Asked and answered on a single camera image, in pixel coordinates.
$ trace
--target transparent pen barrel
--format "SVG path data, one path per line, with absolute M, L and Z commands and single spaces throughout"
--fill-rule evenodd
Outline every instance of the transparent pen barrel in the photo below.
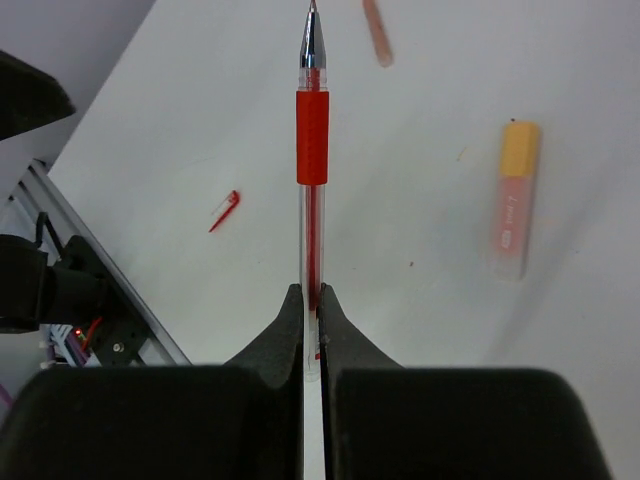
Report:
M 327 71 L 324 68 L 301 68 L 298 90 L 324 92 L 327 89 Z
M 320 375 L 317 309 L 324 255 L 324 186 L 300 186 L 300 284 L 305 312 L 305 377 Z

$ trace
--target small stain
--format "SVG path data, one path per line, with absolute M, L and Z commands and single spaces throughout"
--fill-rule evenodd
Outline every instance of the small stain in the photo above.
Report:
M 462 159 L 462 156 L 466 153 L 468 147 L 464 147 L 462 149 L 462 151 L 460 152 L 460 155 L 458 155 L 458 158 L 456 158 L 456 162 L 459 162 Z

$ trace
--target red wire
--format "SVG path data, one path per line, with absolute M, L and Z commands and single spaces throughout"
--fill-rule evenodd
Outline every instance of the red wire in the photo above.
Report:
M 89 346 L 89 342 L 91 341 L 91 337 L 93 337 L 93 333 L 96 331 L 96 328 L 98 328 L 98 325 L 100 325 L 101 323 L 102 323 L 102 317 L 98 317 L 93 322 L 91 322 L 91 326 L 89 327 L 89 331 L 87 332 L 87 338 L 85 338 L 84 342 L 82 342 L 83 352 L 87 350 L 87 347 Z

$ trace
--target silver pen tip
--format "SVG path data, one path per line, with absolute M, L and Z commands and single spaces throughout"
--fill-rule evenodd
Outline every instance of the silver pen tip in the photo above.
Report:
M 326 58 L 320 13 L 316 1 L 311 0 L 307 21 L 304 26 L 302 47 L 300 48 L 300 68 L 325 68 Z

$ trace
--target black plastic part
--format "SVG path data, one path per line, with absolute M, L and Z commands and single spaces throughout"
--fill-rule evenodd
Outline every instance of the black plastic part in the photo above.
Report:
M 75 112 L 55 78 L 0 51 L 0 140 Z
M 328 285 L 319 321 L 328 479 L 611 478 L 559 376 L 403 369 L 349 322 Z
M 104 302 L 107 284 L 87 272 L 47 269 L 40 323 L 82 327 L 96 316 Z
M 302 478 L 300 286 L 223 366 L 59 369 L 0 431 L 0 478 Z
M 89 344 L 100 363 L 119 366 L 135 360 L 140 347 L 149 338 L 149 326 L 87 241 L 80 236 L 71 237 L 62 252 L 62 260 L 54 265 L 53 270 L 57 268 L 61 269 L 60 272 L 71 270 L 99 279 L 99 285 L 89 282 L 82 287 L 85 291 L 90 289 L 88 294 L 97 294 L 95 288 L 106 288 L 100 293 L 101 299 L 94 313 L 90 318 L 83 317 L 85 327 L 98 315 L 104 319 Z M 114 351 L 115 344 L 121 344 L 118 352 Z
M 324 462 L 327 478 L 332 479 L 334 478 L 331 476 L 332 472 L 340 464 L 340 450 L 334 445 L 337 438 L 335 436 L 335 388 L 342 372 L 354 368 L 395 370 L 402 367 L 376 347 L 347 319 L 330 285 L 322 285 L 318 321 Z
M 46 268 L 46 253 L 32 242 L 0 235 L 0 333 L 38 329 Z

